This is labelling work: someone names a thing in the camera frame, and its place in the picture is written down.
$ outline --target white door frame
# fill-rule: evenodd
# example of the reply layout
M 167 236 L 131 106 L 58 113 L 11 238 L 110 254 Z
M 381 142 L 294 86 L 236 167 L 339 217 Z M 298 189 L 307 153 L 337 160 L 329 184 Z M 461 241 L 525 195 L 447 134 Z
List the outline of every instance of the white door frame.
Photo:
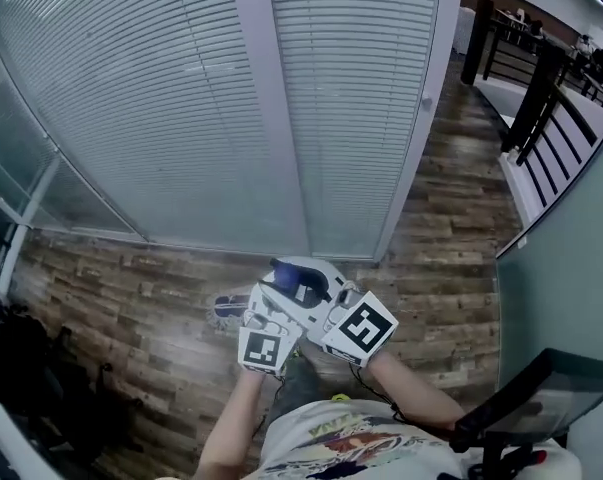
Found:
M 421 91 L 421 103 L 412 129 L 412 137 L 408 145 L 401 177 L 397 183 L 394 198 L 374 253 L 374 261 L 381 261 L 388 249 L 390 239 L 401 217 L 405 200 L 408 197 L 408 192 L 423 156 L 423 149 L 430 134 L 434 114 L 441 96 L 441 89 L 443 88 L 445 72 L 450 61 L 460 1 L 438 0 L 430 59 Z

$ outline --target wooden floor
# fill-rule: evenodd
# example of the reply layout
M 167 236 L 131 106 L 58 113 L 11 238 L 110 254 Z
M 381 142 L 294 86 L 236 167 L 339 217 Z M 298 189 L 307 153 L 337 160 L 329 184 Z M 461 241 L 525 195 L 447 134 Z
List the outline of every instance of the wooden floor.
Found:
M 460 69 L 450 63 L 386 257 L 378 268 L 343 269 L 399 319 L 390 349 L 472 406 L 496 381 L 495 252 L 520 225 L 497 163 L 496 132 L 476 96 L 458 83 Z M 233 326 L 213 317 L 214 301 L 246 293 L 266 271 L 267 259 L 29 234 L 11 296 L 29 305 L 50 334 L 70 327 L 72 350 L 91 375 L 109 361 L 116 389 L 145 404 L 132 431 L 144 453 L 109 450 L 100 468 L 116 478 L 192 475 L 239 371 Z M 326 389 L 354 389 L 345 363 L 304 348 Z M 276 388 L 269 379 L 262 411 Z

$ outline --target leg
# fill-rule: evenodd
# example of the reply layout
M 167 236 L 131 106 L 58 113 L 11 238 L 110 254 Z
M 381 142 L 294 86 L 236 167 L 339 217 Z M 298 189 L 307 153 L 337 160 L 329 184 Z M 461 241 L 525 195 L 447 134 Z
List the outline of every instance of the leg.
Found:
M 277 418 L 299 407 L 323 400 L 319 390 L 319 376 L 307 358 L 302 355 L 293 356 L 288 359 L 285 368 L 285 380 L 272 402 L 266 428 Z

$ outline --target window blinds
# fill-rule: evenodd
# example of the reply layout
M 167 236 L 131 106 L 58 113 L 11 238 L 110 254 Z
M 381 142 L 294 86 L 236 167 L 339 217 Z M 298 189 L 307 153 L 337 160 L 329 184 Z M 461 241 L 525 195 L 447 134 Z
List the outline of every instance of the window blinds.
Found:
M 272 0 L 315 254 L 374 254 L 403 168 L 436 0 Z
M 234 0 L 0 0 L 0 51 L 150 239 L 294 252 Z

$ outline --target forearm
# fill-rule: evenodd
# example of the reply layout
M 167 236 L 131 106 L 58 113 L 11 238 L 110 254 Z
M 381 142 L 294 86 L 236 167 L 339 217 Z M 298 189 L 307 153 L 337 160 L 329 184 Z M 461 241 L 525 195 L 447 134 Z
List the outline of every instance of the forearm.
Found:
M 226 478 L 227 475 L 205 473 L 218 469 L 240 471 L 252 442 L 254 418 L 264 378 L 262 373 L 241 372 L 230 400 L 203 447 L 198 476 Z
M 428 384 L 389 352 L 381 351 L 368 370 L 396 402 L 406 418 L 439 428 L 453 428 L 464 415 L 461 406 Z

